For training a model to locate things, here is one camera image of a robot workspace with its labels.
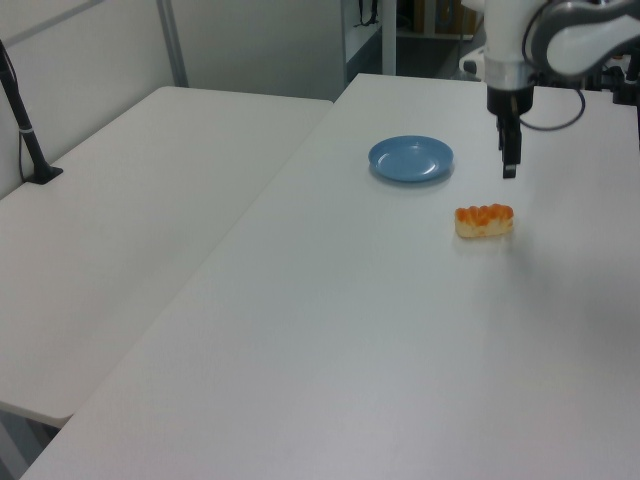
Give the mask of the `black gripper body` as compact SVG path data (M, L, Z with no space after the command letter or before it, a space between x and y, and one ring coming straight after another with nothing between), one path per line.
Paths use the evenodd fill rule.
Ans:
M533 106L534 86L517 90L501 90L487 87L487 109L496 117L520 117Z

